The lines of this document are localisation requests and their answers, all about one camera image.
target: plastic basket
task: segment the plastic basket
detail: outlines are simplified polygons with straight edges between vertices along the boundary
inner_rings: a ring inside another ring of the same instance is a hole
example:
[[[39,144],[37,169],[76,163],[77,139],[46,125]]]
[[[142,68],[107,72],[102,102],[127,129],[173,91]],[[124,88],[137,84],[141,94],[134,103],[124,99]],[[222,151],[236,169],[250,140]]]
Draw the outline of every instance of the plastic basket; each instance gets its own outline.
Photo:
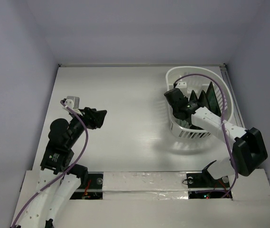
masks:
[[[213,83],[215,94],[216,94],[221,112],[224,113],[225,120],[227,120],[228,122],[231,121],[233,117],[233,113],[234,113],[234,105],[233,105],[231,92],[229,88],[227,87],[226,83],[222,80],[222,78],[219,77],[216,73],[214,73],[211,70],[208,70],[202,67],[196,67],[196,66],[174,67],[170,69],[166,75],[167,90],[170,90],[173,88],[173,83],[178,78],[187,74],[194,74],[194,73],[207,75],[211,77],[212,79],[216,80],[216,82],[222,87],[225,98],[226,98],[224,111],[222,110],[223,99],[222,99],[220,90],[218,86],[215,83]],[[194,90],[197,96],[199,97],[202,90],[207,91],[207,88],[210,82],[211,82],[210,79],[203,76],[189,76],[178,81],[178,86],[183,87],[181,88],[181,91],[183,92],[184,95],[189,97],[192,90]],[[187,123],[186,121],[181,121],[181,120],[176,119],[173,116],[172,108],[170,105],[168,105],[168,116],[170,119],[170,130],[172,134],[178,138],[199,139],[199,138],[205,138],[210,135],[210,133],[205,130],[190,129],[189,123]]]

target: white platform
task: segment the white platform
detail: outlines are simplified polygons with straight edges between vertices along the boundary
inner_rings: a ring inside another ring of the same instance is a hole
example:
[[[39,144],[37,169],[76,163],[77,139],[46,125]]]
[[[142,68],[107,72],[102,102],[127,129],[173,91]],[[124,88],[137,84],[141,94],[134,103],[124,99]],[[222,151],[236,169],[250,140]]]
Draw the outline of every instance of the white platform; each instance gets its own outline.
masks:
[[[156,176],[161,180],[167,174]],[[182,186],[183,175],[179,177],[179,186]],[[37,180],[37,171],[27,171],[16,212],[32,196]],[[174,190],[179,194],[182,191],[176,186]],[[56,228],[270,228],[270,186],[264,170],[240,177],[232,191],[233,200],[148,200],[147,194],[141,195],[145,200],[133,200],[130,194],[127,195],[129,199],[118,194],[110,199],[69,200]]]
[[[60,67],[34,169],[40,166],[52,121],[71,119],[60,104],[68,95],[80,97],[80,108],[108,111],[102,128],[89,131],[87,150],[79,161],[89,171],[196,171],[222,158],[226,146],[212,136],[185,141],[171,134],[163,96],[171,68]],[[206,68],[221,76],[218,66]],[[83,134],[73,147],[74,159],[84,140]]]
[[[163,186],[162,190],[173,190],[174,194],[150,197],[155,189],[151,190],[145,183],[138,188],[140,179],[132,181],[129,176],[133,174],[121,174],[123,178],[129,177],[123,184],[119,181],[121,175],[107,173],[104,178],[110,179],[104,180],[104,189],[117,194],[106,193],[103,200],[70,200],[56,228],[270,227],[270,186],[263,170],[256,170],[247,178],[240,177],[232,190],[233,200],[187,199],[188,189],[181,184],[184,173],[168,173],[201,170],[227,153],[226,146],[214,137],[180,141],[170,133],[163,96],[165,74],[170,68],[59,68],[34,169],[25,176],[16,212],[35,189],[51,122],[57,118],[70,120],[59,102],[74,95],[81,98],[82,108],[108,111],[103,127],[89,131],[87,151],[79,161],[81,165],[89,171],[166,171],[151,174],[158,178],[156,192]],[[207,68],[221,75],[219,67]],[[84,139],[82,135],[73,147],[75,157]]]

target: black joint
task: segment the black joint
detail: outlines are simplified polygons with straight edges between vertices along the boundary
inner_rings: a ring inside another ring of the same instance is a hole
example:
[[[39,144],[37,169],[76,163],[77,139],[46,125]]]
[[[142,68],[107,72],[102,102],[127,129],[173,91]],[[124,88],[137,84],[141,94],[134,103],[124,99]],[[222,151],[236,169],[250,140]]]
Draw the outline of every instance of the black joint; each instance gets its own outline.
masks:
[[[57,147],[49,141],[40,164],[41,170],[45,168],[53,170],[55,175],[59,172],[64,172],[73,156],[74,152],[72,150]]]
[[[84,109],[79,109],[83,116],[80,118],[85,123],[88,129],[101,128],[107,114],[106,110],[97,111],[95,108],[85,107]]]
[[[201,106],[195,102],[189,102],[179,88],[171,89],[164,93],[170,106],[173,109],[173,115],[179,120],[185,120],[191,124],[191,115]]]
[[[256,128],[251,128],[241,138],[236,138],[235,141],[232,154],[238,173],[247,177],[268,157],[261,132]]]
[[[75,175],[77,178],[80,178],[82,186],[87,184],[87,181],[88,181],[87,167],[76,164],[71,168],[68,174],[72,174],[72,175]]]
[[[67,137],[66,131],[69,123],[66,119],[56,119],[50,125],[50,132],[48,134],[49,141],[55,145],[61,145],[64,143]]]
[[[45,228],[54,228],[52,219],[46,221]]]
[[[214,186],[216,184],[216,180],[212,177],[212,175],[207,170],[215,161],[209,163],[203,170],[202,170],[202,178],[209,186]]]

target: purple cable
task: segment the purple cable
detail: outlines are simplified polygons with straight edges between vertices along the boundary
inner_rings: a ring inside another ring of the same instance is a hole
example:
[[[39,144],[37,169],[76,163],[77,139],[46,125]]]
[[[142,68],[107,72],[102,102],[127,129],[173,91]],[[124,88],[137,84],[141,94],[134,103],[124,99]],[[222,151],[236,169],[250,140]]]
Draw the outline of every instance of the purple cable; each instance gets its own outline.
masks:
[[[32,200],[34,200],[35,197],[37,197],[40,192],[44,191],[45,189],[47,189],[49,186],[51,186],[53,183],[55,183],[57,180],[61,179],[65,174],[67,174],[73,167],[74,165],[77,164],[77,162],[80,160],[81,156],[83,155],[85,149],[86,149],[86,146],[87,146],[87,143],[88,143],[88,131],[87,131],[87,128],[84,124],[84,122],[81,120],[81,118],[78,116],[78,114],[70,109],[68,106],[66,106],[63,101],[60,102],[61,105],[63,105],[64,107],[66,107],[66,109],[68,111],[70,111],[79,121],[80,123],[82,124],[84,130],[85,130],[85,134],[86,134],[86,139],[85,139],[85,144],[84,144],[84,147],[82,149],[82,151],[80,152],[79,156],[77,157],[77,159],[74,161],[74,163],[72,163],[63,173],[61,173],[59,176],[57,176],[56,178],[54,178],[52,181],[50,181],[47,185],[45,185],[43,188],[40,189],[39,192],[36,192],[27,202],[26,204],[22,207],[22,209],[20,210],[20,212],[17,214],[15,220],[13,221],[12,223],[12,228],[15,228],[15,225],[17,224],[17,221],[18,219],[20,218],[20,216],[22,215],[22,213],[24,212],[24,210],[27,208],[27,206],[32,202]]]
[[[224,198],[224,197],[226,197],[231,192],[232,188],[234,187],[234,184],[236,183],[236,179],[238,178],[238,170],[237,170],[236,162],[235,162],[235,159],[234,159],[234,157],[232,155],[232,151],[231,151],[231,148],[230,148],[230,145],[229,145],[229,140],[228,140],[228,136],[226,134],[225,125],[224,125],[225,95],[224,95],[223,89],[221,88],[221,86],[219,85],[218,82],[216,82],[211,77],[209,77],[207,75],[203,75],[203,74],[188,74],[188,75],[184,75],[184,76],[178,78],[174,82],[174,84],[176,84],[181,79],[183,79],[185,77],[189,77],[189,76],[202,76],[202,77],[206,77],[206,78],[210,79],[212,82],[214,82],[218,86],[218,88],[220,90],[220,93],[221,93],[221,96],[222,96],[223,106],[222,106],[222,114],[221,114],[221,123],[222,123],[223,137],[224,137],[224,141],[225,141],[226,147],[228,149],[228,152],[229,152],[229,155],[230,155],[230,158],[231,158],[232,167],[235,170],[234,181],[233,181],[232,185],[230,186],[230,189],[222,196],[222,198]]]

